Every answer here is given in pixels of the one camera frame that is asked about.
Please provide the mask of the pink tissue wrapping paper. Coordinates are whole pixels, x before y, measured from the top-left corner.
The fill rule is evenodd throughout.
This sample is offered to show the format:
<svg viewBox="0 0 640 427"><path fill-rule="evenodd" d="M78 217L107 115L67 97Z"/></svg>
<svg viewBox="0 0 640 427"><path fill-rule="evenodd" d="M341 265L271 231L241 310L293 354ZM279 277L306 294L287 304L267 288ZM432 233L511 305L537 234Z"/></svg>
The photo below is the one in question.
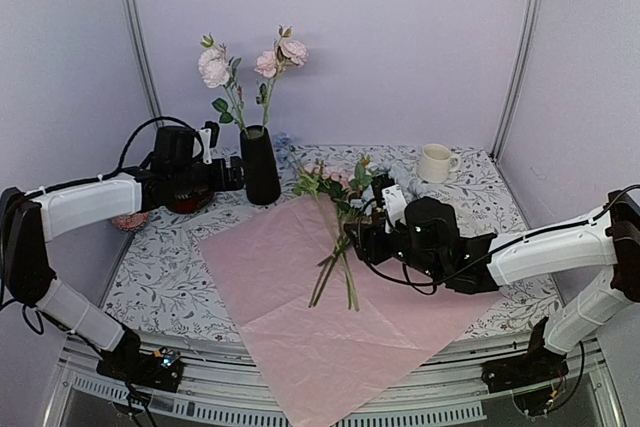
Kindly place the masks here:
<svg viewBox="0 0 640 427"><path fill-rule="evenodd" d="M347 308L340 271L311 307L317 263L331 241L306 196L198 246L242 342L295 426L335 424L459 338L499 299L446 289L424 296L350 255L360 309Z"/></svg>

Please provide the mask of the pale pink rose stem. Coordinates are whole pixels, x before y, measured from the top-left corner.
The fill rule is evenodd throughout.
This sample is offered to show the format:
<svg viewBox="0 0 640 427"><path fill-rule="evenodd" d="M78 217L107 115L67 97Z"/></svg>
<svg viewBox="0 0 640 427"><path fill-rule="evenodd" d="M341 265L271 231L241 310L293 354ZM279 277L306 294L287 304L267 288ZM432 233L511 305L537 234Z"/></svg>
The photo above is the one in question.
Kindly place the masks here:
<svg viewBox="0 0 640 427"><path fill-rule="evenodd" d="M224 96L212 101L213 109L219 114L221 124L235 124L241 133L248 135L244 120L244 100L242 87L238 81L240 58L228 57L227 47L217 42L211 34L200 41L203 48L197 62L199 75L209 89L222 89Z"/></svg>

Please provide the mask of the double pink rose stem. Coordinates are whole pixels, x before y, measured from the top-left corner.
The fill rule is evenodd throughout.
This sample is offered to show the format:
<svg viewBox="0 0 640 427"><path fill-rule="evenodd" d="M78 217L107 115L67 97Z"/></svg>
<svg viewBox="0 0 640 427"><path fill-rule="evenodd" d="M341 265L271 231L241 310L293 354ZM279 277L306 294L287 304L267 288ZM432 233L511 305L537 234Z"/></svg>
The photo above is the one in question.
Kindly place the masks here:
<svg viewBox="0 0 640 427"><path fill-rule="evenodd" d="M280 25L272 48L262 52L254 67L254 71L262 77L255 97L256 104L262 109L262 129L266 128L269 121L271 101L277 81L287 70L303 67L308 58L307 46L293 38L293 27Z"/></svg>

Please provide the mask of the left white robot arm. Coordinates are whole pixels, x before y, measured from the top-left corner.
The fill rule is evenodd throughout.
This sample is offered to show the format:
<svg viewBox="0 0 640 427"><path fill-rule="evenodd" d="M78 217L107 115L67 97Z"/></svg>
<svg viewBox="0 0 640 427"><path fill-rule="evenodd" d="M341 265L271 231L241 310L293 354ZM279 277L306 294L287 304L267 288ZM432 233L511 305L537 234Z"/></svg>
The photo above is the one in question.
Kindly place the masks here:
<svg viewBox="0 0 640 427"><path fill-rule="evenodd" d="M108 174L31 192L1 195L1 285L14 303L39 311L69 333L86 339L128 381L148 373L135 334L62 282L49 265L47 243L76 229L118 216L150 212L245 184L237 156L215 158L219 127L160 128L152 151L137 166L118 164Z"/></svg>

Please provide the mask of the tall black vase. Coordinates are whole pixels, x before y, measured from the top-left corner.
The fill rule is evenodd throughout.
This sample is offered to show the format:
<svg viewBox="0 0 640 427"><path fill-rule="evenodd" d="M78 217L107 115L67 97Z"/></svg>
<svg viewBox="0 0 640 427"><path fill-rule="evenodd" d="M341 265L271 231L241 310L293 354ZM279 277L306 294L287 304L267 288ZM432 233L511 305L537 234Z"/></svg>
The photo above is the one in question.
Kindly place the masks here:
<svg viewBox="0 0 640 427"><path fill-rule="evenodd" d="M259 125L247 127L240 134L240 151L249 202L255 205L275 202L281 195L281 186L268 129Z"/></svg>

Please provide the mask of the red round saucer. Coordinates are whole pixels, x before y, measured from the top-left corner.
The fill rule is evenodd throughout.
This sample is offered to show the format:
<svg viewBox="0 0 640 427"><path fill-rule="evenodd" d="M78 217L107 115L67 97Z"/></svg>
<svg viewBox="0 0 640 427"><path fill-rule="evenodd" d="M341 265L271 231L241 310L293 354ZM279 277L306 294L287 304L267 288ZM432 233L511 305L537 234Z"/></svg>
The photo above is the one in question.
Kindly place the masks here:
<svg viewBox="0 0 640 427"><path fill-rule="evenodd" d="M175 214L187 215L200 211L208 206L214 198L214 194L203 194L191 199L180 200L171 203L167 206L167 209Z"/></svg>

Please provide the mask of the pink carnation flower stem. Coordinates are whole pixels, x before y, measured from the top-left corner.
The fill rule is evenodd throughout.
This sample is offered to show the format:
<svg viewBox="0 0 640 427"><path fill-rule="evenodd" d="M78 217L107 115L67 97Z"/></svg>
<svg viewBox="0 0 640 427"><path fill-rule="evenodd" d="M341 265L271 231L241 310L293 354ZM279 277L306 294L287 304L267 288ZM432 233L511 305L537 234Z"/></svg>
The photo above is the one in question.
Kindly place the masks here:
<svg viewBox="0 0 640 427"><path fill-rule="evenodd" d="M352 170L335 170L323 160L298 164L294 193L313 200L329 234L331 250L318 263L309 305L316 307L336 271L344 276L347 308L360 309L354 275L348 254L356 242L347 234L349 226L363 226L366 217L379 210L374 205L374 186L386 180L399 184L402 190L410 183L407 169L386 162L376 164L369 156L361 156Z"/></svg>

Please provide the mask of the blue hydrangea flower stem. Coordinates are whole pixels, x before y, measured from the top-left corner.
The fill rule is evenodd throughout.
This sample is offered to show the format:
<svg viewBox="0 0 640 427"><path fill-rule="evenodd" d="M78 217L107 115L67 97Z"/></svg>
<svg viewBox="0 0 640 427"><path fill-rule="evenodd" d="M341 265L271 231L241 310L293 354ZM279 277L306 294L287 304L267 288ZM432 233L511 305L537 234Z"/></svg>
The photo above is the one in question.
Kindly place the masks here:
<svg viewBox="0 0 640 427"><path fill-rule="evenodd" d="M292 138L286 133L278 133L274 137L273 146L278 166L299 173L303 165L298 148L294 145Z"/></svg>

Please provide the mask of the cream ceramic mug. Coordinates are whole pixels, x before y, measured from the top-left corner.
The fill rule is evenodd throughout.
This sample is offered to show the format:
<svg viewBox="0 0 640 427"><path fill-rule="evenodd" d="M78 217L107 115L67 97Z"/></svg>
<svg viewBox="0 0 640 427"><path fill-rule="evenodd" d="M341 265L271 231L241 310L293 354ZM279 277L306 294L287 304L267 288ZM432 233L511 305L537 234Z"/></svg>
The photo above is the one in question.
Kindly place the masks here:
<svg viewBox="0 0 640 427"><path fill-rule="evenodd" d="M421 149L416 174L429 183L444 183L460 166L461 157L458 154L440 144L427 144Z"/></svg>

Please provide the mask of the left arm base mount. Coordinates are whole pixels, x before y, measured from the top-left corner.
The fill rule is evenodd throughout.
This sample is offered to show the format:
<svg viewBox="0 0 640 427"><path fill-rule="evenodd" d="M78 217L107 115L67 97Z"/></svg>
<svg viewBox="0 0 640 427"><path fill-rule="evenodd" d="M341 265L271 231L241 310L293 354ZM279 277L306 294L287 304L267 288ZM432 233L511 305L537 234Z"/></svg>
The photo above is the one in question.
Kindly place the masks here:
<svg viewBox="0 0 640 427"><path fill-rule="evenodd" d="M96 372L125 384L176 393L184 367L180 359L171 360L164 355L143 353L134 347L104 352Z"/></svg>

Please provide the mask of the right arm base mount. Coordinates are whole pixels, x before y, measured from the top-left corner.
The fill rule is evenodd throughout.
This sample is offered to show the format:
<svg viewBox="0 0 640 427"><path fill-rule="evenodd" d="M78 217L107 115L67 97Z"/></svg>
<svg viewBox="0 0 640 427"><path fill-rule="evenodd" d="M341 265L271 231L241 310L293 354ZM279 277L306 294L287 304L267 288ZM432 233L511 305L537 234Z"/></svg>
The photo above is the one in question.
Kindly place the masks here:
<svg viewBox="0 0 640 427"><path fill-rule="evenodd" d="M481 380L490 393L514 391L531 385L562 380L568 374L566 356L522 354L482 364ZM558 389L547 385L513 395L515 407L528 417L546 414L553 406Z"/></svg>

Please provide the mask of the aluminium front rail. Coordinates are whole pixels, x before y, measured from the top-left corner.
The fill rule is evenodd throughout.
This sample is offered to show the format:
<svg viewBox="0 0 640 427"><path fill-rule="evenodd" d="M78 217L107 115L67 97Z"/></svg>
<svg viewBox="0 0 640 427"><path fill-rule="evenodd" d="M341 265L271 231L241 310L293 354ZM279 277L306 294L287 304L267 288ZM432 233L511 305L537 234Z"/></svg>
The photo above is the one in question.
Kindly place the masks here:
<svg viewBox="0 0 640 427"><path fill-rule="evenodd" d="M347 426L622 426L598 341L567 357L568 374L493 392L482 367L522 354L526 334L457 341L344 419ZM93 348L66 341L47 426L284 426L288 420L240 343L142 333L121 379Z"/></svg>

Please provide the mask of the left aluminium frame post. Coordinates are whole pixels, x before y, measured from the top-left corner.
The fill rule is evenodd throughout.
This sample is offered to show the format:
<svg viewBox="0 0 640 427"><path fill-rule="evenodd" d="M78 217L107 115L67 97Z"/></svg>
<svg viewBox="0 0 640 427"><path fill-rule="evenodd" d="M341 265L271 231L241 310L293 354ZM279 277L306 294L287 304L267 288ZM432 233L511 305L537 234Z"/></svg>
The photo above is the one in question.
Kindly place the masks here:
<svg viewBox="0 0 640 427"><path fill-rule="evenodd" d="M164 113L160 105L156 82L152 73L138 0L122 0L122 4L148 117L161 117Z"/></svg>

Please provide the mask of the aluminium frame post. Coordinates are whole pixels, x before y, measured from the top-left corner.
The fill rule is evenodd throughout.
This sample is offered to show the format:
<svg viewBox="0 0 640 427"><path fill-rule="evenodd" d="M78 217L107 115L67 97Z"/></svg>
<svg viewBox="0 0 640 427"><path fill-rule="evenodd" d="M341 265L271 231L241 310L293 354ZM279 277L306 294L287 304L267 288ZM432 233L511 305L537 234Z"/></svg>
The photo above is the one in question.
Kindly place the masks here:
<svg viewBox="0 0 640 427"><path fill-rule="evenodd" d="M161 117L164 113L160 105L156 82L152 73L138 0L122 0L122 4L148 117Z"/></svg>
<svg viewBox="0 0 640 427"><path fill-rule="evenodd" d="M490 157L495 163L500 162L505 152L509 133L513 125L521 88L526 75L527 63L534 43L541 4L542 0L526 0L525 3L524 18L516 50L516 57L499 119L498 129L490 152Z"/></svg>

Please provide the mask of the right aluminium frame post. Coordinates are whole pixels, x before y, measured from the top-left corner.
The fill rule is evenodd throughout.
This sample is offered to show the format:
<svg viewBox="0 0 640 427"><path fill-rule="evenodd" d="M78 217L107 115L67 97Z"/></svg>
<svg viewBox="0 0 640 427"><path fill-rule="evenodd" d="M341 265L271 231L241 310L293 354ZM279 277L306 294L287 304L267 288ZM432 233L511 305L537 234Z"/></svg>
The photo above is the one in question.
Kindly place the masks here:
<svg viewBox="0 0 640 427"><path fill-rule="evenodd" d="M490 157L495 163L500 162L505 152L509 133L513 125L521 88L526 75L527 63L534 43L541 4L542 0L526 0L525 3L524 18L516 50L516 57L499 119L498 129L490 152Z"/></svg>

